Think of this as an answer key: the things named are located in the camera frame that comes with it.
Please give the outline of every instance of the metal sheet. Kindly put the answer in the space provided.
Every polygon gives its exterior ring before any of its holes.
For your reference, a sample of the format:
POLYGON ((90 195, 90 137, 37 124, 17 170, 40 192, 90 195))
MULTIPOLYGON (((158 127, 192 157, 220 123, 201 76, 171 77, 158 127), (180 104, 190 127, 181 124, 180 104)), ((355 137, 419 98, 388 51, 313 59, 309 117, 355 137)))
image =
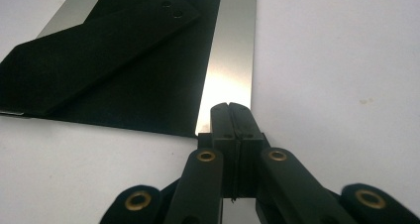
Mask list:
POLYGON ((84 22, 98 0, 65 0, 38 38, 71 28, 84 22))
MULTIPOLYGON (((98 0, 66 0, 39 37, 81 24, 98 0)), ((210 131, 210 108, 251 108, 257 0, 221 0, 195 133, 210 131)))
POLYGON ((221 0, 195 133, 210 132, 210 109, 251 108, 257 0, 221 0))

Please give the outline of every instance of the clamp jaw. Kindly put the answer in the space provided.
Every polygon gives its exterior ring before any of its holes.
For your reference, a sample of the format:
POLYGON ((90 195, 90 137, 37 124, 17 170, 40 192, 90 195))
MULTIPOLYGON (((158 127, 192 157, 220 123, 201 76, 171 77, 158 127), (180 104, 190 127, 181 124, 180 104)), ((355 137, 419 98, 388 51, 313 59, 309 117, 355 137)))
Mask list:
POLYGON ((198 135, 179 180, 162 191, 125 190, 101 224, 221 223, 223 198, 255 198, 262 224, 420 223, 375 187, 324 188, 291 152, 269 145, 250 109, 223 103, 211 109, 211 133, 198 135))

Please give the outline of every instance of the screw hole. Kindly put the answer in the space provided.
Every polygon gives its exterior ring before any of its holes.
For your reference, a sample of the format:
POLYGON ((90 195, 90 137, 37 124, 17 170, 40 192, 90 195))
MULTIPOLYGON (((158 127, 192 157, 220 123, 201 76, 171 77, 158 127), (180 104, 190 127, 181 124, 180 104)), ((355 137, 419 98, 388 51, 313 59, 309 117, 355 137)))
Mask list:
POLYGON ((135 196, 132 198, 131 203, 133 204, 141 204, 144 203, 146 201, 146 198, 143 195, 139 195, 139 196, 135 196))
POLYGON ((172 3, 170 1, 163 1, 161 2, 161 6, 164 8, 168 8, 172 5, 172 3))
POLYGON ((209 160, 210 158, 211 158, 211 155, 208 153, 201 154, 201 159, 203 160, 209 160))
POLYGON ((176 10, 176 11, 173 12, 172 15, 173 15, 174 18, 181 18, 183 16, 183 13, 180 10, 176 10))

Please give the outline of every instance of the brass grommet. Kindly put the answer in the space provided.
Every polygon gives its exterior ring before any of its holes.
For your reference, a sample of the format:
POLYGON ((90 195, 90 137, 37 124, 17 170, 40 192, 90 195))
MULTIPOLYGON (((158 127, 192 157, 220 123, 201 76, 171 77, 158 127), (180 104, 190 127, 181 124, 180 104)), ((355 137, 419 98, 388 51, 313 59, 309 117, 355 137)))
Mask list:
POLYGON ((197 155, 197 159, 201 162, 211 162, 216 158, 216 155, 214 153, 209 151, 200 152, 200 154, 197 155))
POLYGON ((287 160, 287 155, 281 151, 272 151, 268 154, 268 156, 275 161, 282 162, 287 160))
POLYGON ((130 211, 139 211, 149 206, 152 201, 151 195, 146 191, 136 191, 131 194, 126 200, 126 208, 130 211), (133 203, 133 199, 136 197, 142 197, 144 200, 140 203, 133 203))
POLYGON ((360 189, 356 191, 356 198, 360 203, 365 206, 374 208, 374 209, 382 209, 386 206, 385 200, 375 192, 366 189, 360 189), (367 200, 364 195, 369 195, 375 199, 375 201, 367 200))

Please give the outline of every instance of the white surface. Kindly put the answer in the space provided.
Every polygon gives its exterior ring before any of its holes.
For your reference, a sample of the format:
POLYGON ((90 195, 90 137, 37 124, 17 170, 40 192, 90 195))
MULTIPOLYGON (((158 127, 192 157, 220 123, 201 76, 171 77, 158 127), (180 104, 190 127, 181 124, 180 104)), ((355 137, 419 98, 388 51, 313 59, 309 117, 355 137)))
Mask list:
MULTIPOLYGON (((0 56, 63 1, 0 0, 0 56)), ((252 106, 271 144, 334 191, 365 182, 419 216, 420 1, 258 0, 257 15, 252 106)), ((0 223, 98 223, 125 188, 179 177, 194 145, 0 117, 0 223)), ((240 206, 225 223, 258 223, 240 206)))

